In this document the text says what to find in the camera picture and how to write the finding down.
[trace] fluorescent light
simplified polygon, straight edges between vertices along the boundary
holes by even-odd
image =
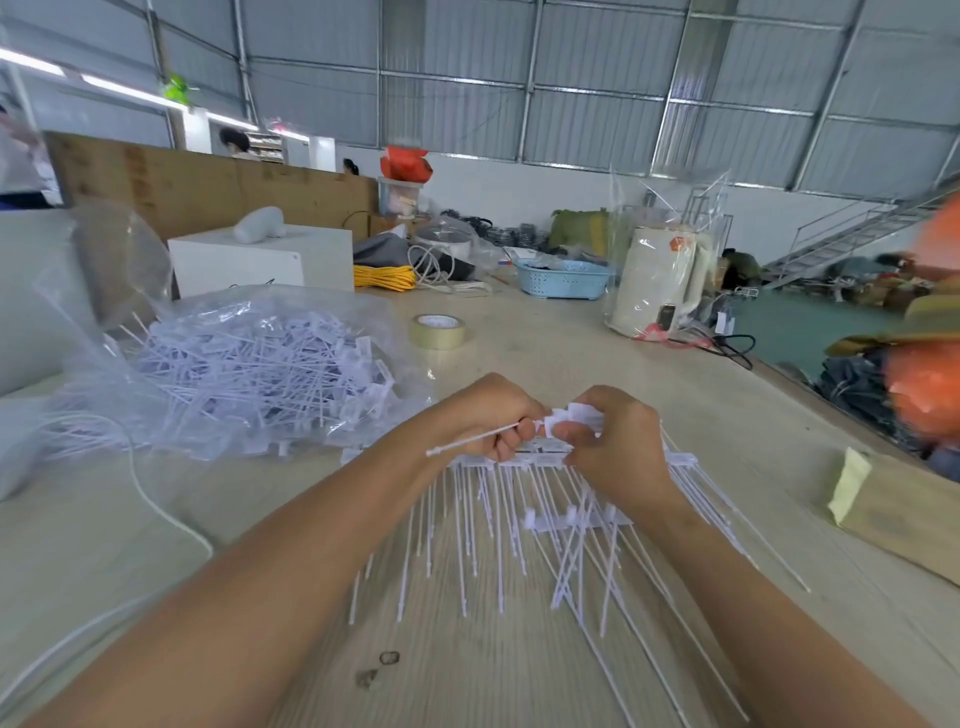
[[[58,65],[53,65],[47,61],[35,59],[32,56],[24,56],[22,53],[17,53],[16,51],[11,51],[7,48],[0,48],[0,60],[16,63],[17,65],[25,65],[28,68],[34,68],[37,71],[43,71],[44,73],[52,73],[54,76],[66,75],[63,73],[63,69]]]
[[[219,113],[206,113],[206,118],[210,121],[216,121],[219,124],[226,124],[230,127],[238,127],[240,129],[246,129],[248,132],[256,132],[259,130],[258,127],[255,127],[253,124],[250,124],[246,121],[240,121],[240,119],[231,119],[229,116],[221,116]]]
[[[135,88],[130,88],[129,86],[115,84],[113,81],[105,81],[104,79],[97,78],[96,76],[88,76],[85,73],[82,73],[80,77],[90,85],[95,85],[98,88],[105,88],[107,91],[113,91],[114,93],[121,93],[124,96],[132,96],[134,99],[140,99],[140,101],[149,101],[151,104],[157,104],[162,107],[168,107],[170,109],[180,109],[181,111],[186,111],[187,107],[183,104],[180,104],[176,101],[171,101],[162,96],[157,96],[153,93],[147,93],[146,91],[138,91]]]
[[[274,129],[274,133],[278,133],[280,136],[289,136],[291,139],[299,139],[300,141],[310,141],[310,137],[306,134],[288,132],[286,129]]]

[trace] table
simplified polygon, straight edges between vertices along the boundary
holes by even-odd
[[[812,594],[741,533],[764,572],[931,721],[953,724],[960,715],[960,680],[951,666],[960,665],[960,591],[843,533],[826,515],[844,448],[869,449],[868,438],[832,425],[729,360],[619,336],[603,326],[598,303],[538,300],[499,283],[496,291],[486,298],[429,291],[392,296],[403,319],[434,312],[468,324],[462,348],[420,353],[439,396],[499,371],[553,406],[564,406],[595,382],[653,404],[678,446],[699,457]],[[139,462],[156,497],[225,543],[335,470],[338,455],[310,449],[290,460],[204,464],[147,453]],[[422,557],[412,561],[405,616],[397,623],[405,528],[402,523],[377,553],[371,579],[360,590],[357,623],[347,627],[345,599],[343,614],[276,707],[272,726],[627,724],[573,616],[565,608],[550,610],[553,580],[529,534],[523,536],[528,576],[508,572],[500,615],[495,551],[478,527],[483,566],[476,581],[469,578],[463,618],[453,522],[439,523],[435,571],[427,580]],[[125,599],[183,578],[203,556],[144,506],[124,458],[116,455],[42,468],[26,492],[0,504],[0,552],[4,686],[61,635]],[[740,725],[642,574],[625,563],[620,579],[690,725]],[[688,597],[679,594],[678,601],[706,635]],[[31,693],[18,715],[46,699],[106,642]],[[619,613],[612,613],[600,645],[636,725],[680,726]],[[385,650],[400,653],[398,665],[378,663]],[[358,671],[370,668],[379,668],[372,686],[358,686]]]

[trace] tape roll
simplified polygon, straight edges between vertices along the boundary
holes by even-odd
[[[455,316],[421,313],[410,322],[410,341],[421,349],[456,349],[466,338],[467,327]]]

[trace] hand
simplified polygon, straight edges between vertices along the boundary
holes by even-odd
[[[555,437],[573,446],[565,463],[584,474],[590,486],[632,518],[639,513],[687,508],[670,478],[660,438],[660,415],[626,392],[598,385],[576,399],[604,414],[600,437],[580,423],[557,423]]]
[[[449,451],[451,455],[485,455],[498,462],[510,460],[521,442],[536,437],[534,420],[542,420],[548,414],[542,404],[499,374],[481,376],[437,404],[437,408],[450,424],[451,443],[519,422],[513,429]]]

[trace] staircase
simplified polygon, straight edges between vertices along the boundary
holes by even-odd
[[[851,207],[862,204],[854,201],[830,215],[799,227],[790,252],[763,268],[763,280],[766,281],[763,287],[780,288],[794,280],[806,278],[825,265],[852,255],[865,245],[932,217],[958,189],[960,182],[954,180],[911,200],[895,205],[879,204],[866,212],[849,215]],[[821,229],[811,232],[814,226]]]

